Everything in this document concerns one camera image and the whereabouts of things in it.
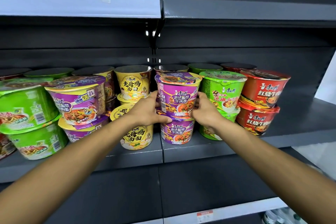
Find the forearm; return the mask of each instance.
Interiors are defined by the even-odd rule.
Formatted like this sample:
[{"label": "forearm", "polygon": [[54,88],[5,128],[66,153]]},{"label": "forearm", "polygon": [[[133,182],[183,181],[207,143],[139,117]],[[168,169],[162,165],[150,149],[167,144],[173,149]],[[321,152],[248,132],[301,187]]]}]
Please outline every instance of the forearm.
[{"label": "forearm", "polygon": [[0,194],[4,223],[43,223],[133,126],[127,115],[120,117],[65,147],[9,186]]},{"label": "forearm", "polygon": [[214,129],[307,222],[336,223],[334,182],[228,120],[216,121]]}]

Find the shelf price tag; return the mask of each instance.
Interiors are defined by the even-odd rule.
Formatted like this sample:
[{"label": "shelf price tag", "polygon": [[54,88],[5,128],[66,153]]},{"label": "shelf price tag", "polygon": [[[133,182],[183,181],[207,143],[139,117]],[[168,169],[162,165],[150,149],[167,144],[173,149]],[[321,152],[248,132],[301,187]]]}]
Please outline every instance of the shelf price tag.
[{"label": "shelf price tag", "polygon": [[197,213],[197,223],[205,223],[213,221],[213,210]]}]

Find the human arm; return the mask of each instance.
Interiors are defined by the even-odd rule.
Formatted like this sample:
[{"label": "human arm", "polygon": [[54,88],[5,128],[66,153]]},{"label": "human arm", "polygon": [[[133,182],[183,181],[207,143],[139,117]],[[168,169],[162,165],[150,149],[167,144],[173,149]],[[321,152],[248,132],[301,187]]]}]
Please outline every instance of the human arm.
[{"label": "human arm", "polygon": [[336,183],[223,118],[204,93],[191,116],[217,134],[308,223],[336,223]]},{"label": "human arm", "polygon": [[131,129],[171,122],[170,118],[156,114],[156,96],[157,92],[152,92],[148,98],[140,99],[127,114],[66,146],[3,190],[1,222],[43,223]]}]

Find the store shelving unit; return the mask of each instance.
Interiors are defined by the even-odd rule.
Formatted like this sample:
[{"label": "store shelving unit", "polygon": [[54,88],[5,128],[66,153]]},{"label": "store shelving unit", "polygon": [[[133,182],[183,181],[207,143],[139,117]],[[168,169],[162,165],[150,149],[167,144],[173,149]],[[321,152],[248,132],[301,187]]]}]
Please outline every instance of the store shelving unit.
[{"label": "store shelving unit", "polygon": [[[291,146],[336,140],[336,106],[314,98],[336,49],[336,0],[0,3],[1,68],[252,63],[292,76],[263,140],[303,162]],[[43,161],[1,160],[0,190]],[[192,224],[206,210],[236,223],[283,206],[224,142],[195,131],[171,145],[156,129],[142,150],[113,149],[46,223]]]}]

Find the hand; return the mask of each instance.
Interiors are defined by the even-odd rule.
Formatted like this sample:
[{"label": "hand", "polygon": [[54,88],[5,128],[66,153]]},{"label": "hand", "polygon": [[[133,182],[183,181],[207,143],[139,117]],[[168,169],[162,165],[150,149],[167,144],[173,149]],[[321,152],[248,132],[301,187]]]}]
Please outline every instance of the hand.
[{"label": "hand", "polygon": [[153,91],[149,97],[141,98],[132,109],[126,114],[127,116],[133,116],[136,126],[149,126],[154,123],[170,123],[172,119],[158,115],[155,110],[155,101],[158,91]]},{"label": "hand", "polygon": [[196,99],[195,107],[191,111],[190,116],[194,118],[199,124],[206,127],[212,134],[215,134],[215,126],[217,121],[225,120],[223,116],[218,112],[217,108],[207,98],[207,95],[203,92],[198,92],[198,98]]}]

